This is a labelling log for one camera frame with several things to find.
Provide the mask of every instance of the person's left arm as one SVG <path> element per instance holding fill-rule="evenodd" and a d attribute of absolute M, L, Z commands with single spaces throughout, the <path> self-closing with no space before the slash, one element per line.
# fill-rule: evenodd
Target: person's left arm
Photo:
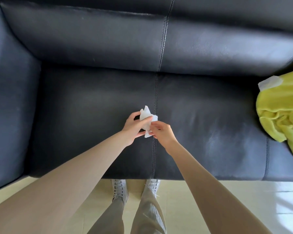
<path fill-rule="evenodd" d="M 152 117 L 132 113 L 121 132 L 67 161 L 0 204 L 0 233 L 60 233 L 122 150 Z"/>

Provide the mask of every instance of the white tissue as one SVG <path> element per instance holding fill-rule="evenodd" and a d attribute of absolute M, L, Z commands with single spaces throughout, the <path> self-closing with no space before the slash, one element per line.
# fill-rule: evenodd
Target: white tissue
<path fill-rule="evenodd" d="M 277 87 L 277 86 L 281 85 L 282 82 L 283 82 L 283 79 L 281 77 L 273 75 L 273 76 L 263 80 L 262 82 L 259 82 L 258 87 L 259 87 L 260 91 L 263 91 L 266 89 Z"/>
<path fill-rule="evenodd" d="M 157 121 L 157 115 L 153 115 L 153 114 L 151 114 L 151 112 L 150 112 L 148 106 L 145 106 L 144 110 L 141 109 L 140 112 L 141 112 L 141 115 L 140 115 L 140 121 L 143 120 L 144 118 L 149 117 L 149 116 L 153 116 L 152 121 Z M 152 132 L 152 131 L 150 130 L 150 125 L 151 125 L 151 122 L 148 123 L 148 124 L 146 124 L 144 127 L 142 127 L 142 129 L 146 130 L 146 134 L 145 134 L 145 136 L 144 136 L 145 138 L 150 137 L 150 133 Z"/>

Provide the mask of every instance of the shoe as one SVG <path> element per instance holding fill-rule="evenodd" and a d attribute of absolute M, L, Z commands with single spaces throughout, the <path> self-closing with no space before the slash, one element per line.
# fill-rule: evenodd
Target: shoe
<path fill-rule="evenodd" d="M 124 202 L 124 204 L 126 204 L 128 200 L 126 180 L 111 179 L 111 182 L 114 189 L 114 196 L 112 202 L 115 199 L 121 199 Z"/>
<path fill-rule="evenodd" d="M 152 191 L 152 193 L 155 196 L 155 198 L 156 198 L 156 192 L 157 192 L 159 186 L 160 186 L 160 180 L 157 180 L 157 179 L 149 179 L 149 180 L 146 181 L 146 185 L 145 185 L 144 191 L 147 188 L 149 188 Z"/>

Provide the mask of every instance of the pants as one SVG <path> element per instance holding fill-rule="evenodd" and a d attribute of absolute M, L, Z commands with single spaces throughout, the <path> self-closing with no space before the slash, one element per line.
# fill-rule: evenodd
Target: pants
<path fill-rule="evenodd" d="M 88 234 L 124 234 L 122 215 L 124 203 L 116 199 L 91 227 Z M 133 220 L 131 234 L 167 234 L 162 210 L 152 191 L 145 188 L 136 216 Z"/>

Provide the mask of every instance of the yellow blanket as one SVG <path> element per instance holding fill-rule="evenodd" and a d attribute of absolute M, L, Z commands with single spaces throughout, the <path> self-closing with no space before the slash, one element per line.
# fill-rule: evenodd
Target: yellow blanket
<path fill-rule="evenodd" d="M 256 110 L 264 130 L 276 141 L 287 140 L 293 152 L 293 72 L 280 77 L 280 86 L 258 94 Z"/>

